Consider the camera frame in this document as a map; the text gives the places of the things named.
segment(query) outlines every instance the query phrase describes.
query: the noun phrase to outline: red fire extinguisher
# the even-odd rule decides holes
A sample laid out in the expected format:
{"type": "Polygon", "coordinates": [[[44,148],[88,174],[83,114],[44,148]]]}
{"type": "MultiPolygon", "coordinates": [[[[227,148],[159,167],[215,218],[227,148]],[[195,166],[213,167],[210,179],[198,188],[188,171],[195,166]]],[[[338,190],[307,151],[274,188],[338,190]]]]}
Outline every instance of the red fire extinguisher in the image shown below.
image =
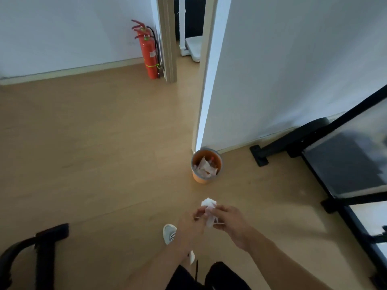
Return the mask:
{"type": "Polygon", "coordinates": [[[148,76],[151,79],[158,78],[160,64],[158,63],[158,53],[156,50],[157,42],[154,32],[150,27],[146,27],[142,22],[133,19],[132,21],[138,23],[138,25],[133,26],[132,29],[137,32],[135,39],[138,38],[140,41],[141,51],[143,53],[145,68],[148,71],[148,76]]]}

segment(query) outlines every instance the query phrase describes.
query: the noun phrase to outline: black pants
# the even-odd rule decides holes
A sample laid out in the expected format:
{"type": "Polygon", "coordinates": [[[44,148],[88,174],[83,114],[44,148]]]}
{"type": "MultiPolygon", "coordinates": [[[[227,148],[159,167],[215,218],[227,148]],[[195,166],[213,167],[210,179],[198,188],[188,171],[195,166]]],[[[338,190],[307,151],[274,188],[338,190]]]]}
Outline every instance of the black pants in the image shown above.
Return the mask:
{"type": "Polygon", "coordinates": [[[166,290],[250,290],[246,282],[222,262],[212,265],[204,285],[195,279],[182,266],[178,266],[166,290]]]}

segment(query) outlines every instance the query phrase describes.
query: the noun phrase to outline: forearm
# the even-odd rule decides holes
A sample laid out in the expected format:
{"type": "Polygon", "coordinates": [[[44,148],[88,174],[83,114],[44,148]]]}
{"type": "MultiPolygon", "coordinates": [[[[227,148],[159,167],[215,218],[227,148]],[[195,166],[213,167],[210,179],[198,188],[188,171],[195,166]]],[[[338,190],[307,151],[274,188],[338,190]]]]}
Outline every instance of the forearm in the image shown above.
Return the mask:
{"type": "Polygon", "coordinates": [[[247,252],[272,290],[330,289],[255,229],[247,237],[247,252]]]}
{"type": "Polygon", "coordinates": [[[125,290],[164,290],[187,252],[171,242],[127,280],[125,290]]]}

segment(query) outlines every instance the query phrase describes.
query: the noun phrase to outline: person's right arm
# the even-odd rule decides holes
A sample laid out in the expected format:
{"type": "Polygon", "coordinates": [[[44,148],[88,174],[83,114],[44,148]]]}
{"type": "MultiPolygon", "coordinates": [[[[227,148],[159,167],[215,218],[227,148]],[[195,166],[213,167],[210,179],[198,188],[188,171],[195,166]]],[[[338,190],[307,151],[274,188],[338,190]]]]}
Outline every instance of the person's right arm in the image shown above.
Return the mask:
{"type": "Polygon", "coordinates": [[[214,224],[214,228],[225,231],[236,246],[250,254],[272,290],[330,289],[251,227],[239,209],[218,205],[211,214],[224,223],[214,224]]]}

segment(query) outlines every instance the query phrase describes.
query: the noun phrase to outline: sneaker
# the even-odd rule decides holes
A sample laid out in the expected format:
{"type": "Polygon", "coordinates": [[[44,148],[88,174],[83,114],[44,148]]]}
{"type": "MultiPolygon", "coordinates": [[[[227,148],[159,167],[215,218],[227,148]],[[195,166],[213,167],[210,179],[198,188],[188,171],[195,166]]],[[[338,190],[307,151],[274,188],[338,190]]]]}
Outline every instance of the sneaker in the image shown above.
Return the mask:
{"type": "MultiPolygon", "coordinates": [[[[175,238],[177,228],[172,224],[166,224],[162,229],[162,236],[164,238],[165,244],[170,244],[171,241],[175,238]]],[[[190,263],[193,264],[195,261],[195,254],[193,251],[189,253],[190,263]]]]}

